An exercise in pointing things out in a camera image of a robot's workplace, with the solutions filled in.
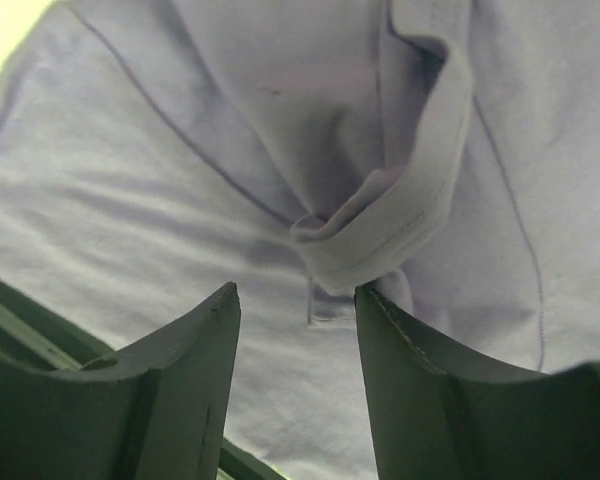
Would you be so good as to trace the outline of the purple t shirt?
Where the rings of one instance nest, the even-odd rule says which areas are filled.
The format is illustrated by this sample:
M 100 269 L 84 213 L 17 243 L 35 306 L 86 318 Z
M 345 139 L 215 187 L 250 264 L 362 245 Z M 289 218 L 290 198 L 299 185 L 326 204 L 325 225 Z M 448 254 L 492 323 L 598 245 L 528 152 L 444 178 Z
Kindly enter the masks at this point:
M 600 360 L 600 1 L 59 1 L 0 74 L 0 281 L 122 347 L 220 285 L 225 434 L 376 477 L 353 287 Z

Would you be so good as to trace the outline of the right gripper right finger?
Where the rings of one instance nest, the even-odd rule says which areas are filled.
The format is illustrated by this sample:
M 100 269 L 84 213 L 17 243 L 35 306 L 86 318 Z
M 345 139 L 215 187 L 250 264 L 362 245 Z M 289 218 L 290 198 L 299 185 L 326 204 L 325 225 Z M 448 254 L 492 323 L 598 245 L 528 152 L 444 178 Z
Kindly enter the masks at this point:
M 600 479 L 600 363 L 541 374 L 355 294 L 382 479 Z

